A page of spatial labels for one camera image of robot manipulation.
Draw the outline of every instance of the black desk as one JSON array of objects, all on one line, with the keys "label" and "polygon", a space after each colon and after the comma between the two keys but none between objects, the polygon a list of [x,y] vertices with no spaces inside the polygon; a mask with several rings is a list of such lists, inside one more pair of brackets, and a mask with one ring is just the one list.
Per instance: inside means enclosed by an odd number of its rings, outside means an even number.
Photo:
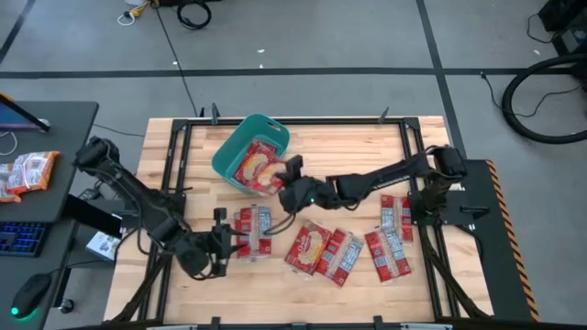
[{"label": "black desk", "polygon": [[54,222],[38,258],[0,257],[0,326],[3,329],[42,329],[53,306],[66,271],[53,273],[49,291],[39,308],[29,318],[17,320],[10,314],[15,293],[32,275],[59,269],[66,265],[77,223],[62,219],[61,212],[68,198],[75,168],[75,152],[88,138],[98,104],[93,102],[18,102],[24,109],[51,123],[49,133],[18,132],[18,148],[10,156],[0,157],[0,163],[13,161],[19,154],[32,151],[61,152],[53,167],[50,186],[46,192],[29,192],[21,203],[0,204],[0,221],[22,220]]}]

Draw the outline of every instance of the computer mouse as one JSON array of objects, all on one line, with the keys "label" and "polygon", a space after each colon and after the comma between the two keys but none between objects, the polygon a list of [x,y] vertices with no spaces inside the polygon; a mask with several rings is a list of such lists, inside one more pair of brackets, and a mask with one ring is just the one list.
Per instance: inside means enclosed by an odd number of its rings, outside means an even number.
[{"label": "computer mouse", "polygon": [[15,295],[10,313],[18,319],[29,316],[37,308],[50,285],[49,274],[31,276]]}]

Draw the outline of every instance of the red snack package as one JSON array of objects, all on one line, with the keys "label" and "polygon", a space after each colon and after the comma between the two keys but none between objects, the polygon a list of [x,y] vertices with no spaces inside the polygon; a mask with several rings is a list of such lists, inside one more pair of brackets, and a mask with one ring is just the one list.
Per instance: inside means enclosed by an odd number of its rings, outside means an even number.
[{"label": "red snack package", "polygon": [[382,194],[382,228],[398,231],[400,220],[394,207],[395,197]]},{"label": "red snack package", "polygon": [[402,241],[407,243],[414,242],[414,227],[412,226],[412,214],[410,211],[410,200],[407,197],[399,198],[400,208],[402,210]]},{"label": "red snack package", "polygon": [[253,140],[232,177],[246,186],[250,185],[269,164],[279,161],[275,150],[274,146]]},{"label": "red snack package", "polygon": [[322,252],[316,271],[342,288],[362,248],[363,243],[352,233],[337,228]]},{"label": "red snack package", "polygon": [[331,236],[332,232],[329,230],[306,220],[285,256],[285,262],[304,273],[313,275]]},{"label": "red snack package", "polygon": [[275,176],[278,172],[285,172],[285,163],[282,161],[268,164],[247,187],[261,194],[276,194],[283,187],[283,181]]},{"label": "red snack package", "polygon": [[247,244],[237,251],[239,259],[258,259],[271,254],[271,237],[262,233],[271,227],[271,210],[269,207],[251,207],[240,209],[235,213],[235,229],[248,236],[237,236],[237,245]]},{"label": "red snack package", "polygon": [[392,279],[412,272],[402,251],[399,237],[394,232],[383,232],[379,229],[365,235],[365,240],[382,284],[388,284]]}]

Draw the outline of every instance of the keyboard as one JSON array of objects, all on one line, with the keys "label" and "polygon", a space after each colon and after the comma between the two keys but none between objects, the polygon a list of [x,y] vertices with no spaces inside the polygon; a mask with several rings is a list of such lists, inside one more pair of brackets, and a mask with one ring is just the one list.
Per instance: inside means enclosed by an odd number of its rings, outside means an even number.
[{"label": "keyboard", "polygon": [[0,222],[0,256],[38,257],[49,224]]}]

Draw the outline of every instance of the orange and black hazard stripe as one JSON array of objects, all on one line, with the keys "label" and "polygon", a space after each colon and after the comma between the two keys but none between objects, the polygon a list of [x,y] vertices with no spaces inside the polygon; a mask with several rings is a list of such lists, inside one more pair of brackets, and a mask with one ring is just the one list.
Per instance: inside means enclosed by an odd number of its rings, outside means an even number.
[{"label": "orange and black hazard stripe", "polygon": [[517,240],[515,239],[514,229],[512,228],[512,220],[510,219],[510,214],[507,212],[507,207],[505,206],[504,194],[502,193],[502,186],[499,184],[499,179],[497,179],[495,165],[490,160],[486,160],[486,162],[487,166],[489,167],[489,172],[492,174],[493,188],[495,189],[495,195],[497,196],[497,200],[501,208],[502,218],[504,219],[505,229],[507,230],[507,235],[510,239],[512,252],[514,252],[515,264],[517,266],[518,272],[520,273],[520,280],[522,280],[522,286],[524,288],[524,293],[526,294],[526,301],[528,302],[528,307],[530,307],[530,315],[534,321],[540,322],[540,316],[538,316],[536,302],[534,301],[534,294],[530,288],[530,281],[526,275],[524,261],[522,261],[520,248],[518,247]]}]

